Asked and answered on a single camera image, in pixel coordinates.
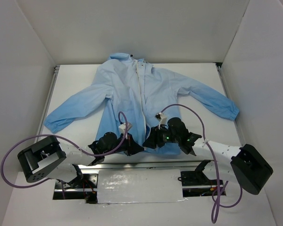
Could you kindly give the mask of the light blue zip jacket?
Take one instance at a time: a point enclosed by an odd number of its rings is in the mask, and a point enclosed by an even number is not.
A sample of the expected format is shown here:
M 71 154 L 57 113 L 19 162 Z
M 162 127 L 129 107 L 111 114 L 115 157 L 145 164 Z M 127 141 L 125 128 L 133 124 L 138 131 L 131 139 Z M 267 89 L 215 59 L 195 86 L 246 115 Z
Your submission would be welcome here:
M 155 114 L 164 110 L 168 118 L 179 117 L 177 98 L 187 95 L 220 118 L 233 121 L 239 114 L 232 100 L 193 78 L 155 67 L 126 53 L 114 53 L 97 68 L 92 84 L 51 112 L 44 126 L 58 133 L 105 103 L 96 138 L 106 132 L 118 134 L 118 114 L 123 112 L 132 125 L 130 133 L 134 141 L 142 145 L 157 124 Z

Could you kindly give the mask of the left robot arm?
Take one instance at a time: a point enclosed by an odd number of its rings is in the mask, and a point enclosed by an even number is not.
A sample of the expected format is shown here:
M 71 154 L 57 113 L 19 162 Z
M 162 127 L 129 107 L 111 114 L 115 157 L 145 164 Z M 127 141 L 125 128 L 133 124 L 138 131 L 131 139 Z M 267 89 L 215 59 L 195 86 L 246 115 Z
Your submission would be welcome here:
M 113 149 L 116 153 L 123 152 L 127 156 L 144 151 L 130 133 L 123 138 L 123 135 L 117 137 L 113 132 L 107 132 L 88 147 L 95 155 L 108 153 Z M 48 136 L 20 151 L 17 158 L 28 183 L 51 178 L 77 188 L 83 183 L 79 165 L 95 166 L 102 163 L 105 157 L 92 157 L 75 146 L 61 144 L 55 136 Z

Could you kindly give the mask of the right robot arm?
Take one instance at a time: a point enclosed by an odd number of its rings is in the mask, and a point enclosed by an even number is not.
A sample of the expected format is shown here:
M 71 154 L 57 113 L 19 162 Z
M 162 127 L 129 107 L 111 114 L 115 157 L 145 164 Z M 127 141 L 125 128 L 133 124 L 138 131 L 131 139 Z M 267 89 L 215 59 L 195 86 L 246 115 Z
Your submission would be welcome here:
M 254 146 L 206 141 L 201 135 L 189 132 L 178 117 L 169 119 L 167 125 L 152 127 L 143 146 L 155 149 L 168 143 L 178 144 L 185 154 L 209 161 L 196 172 L 200 184 L 207 184 L 212 179 L 212 169 L 217 165 L 221 180 L 237 182 L 246 192 L 258 195 L 273 173 L 272 167 Z

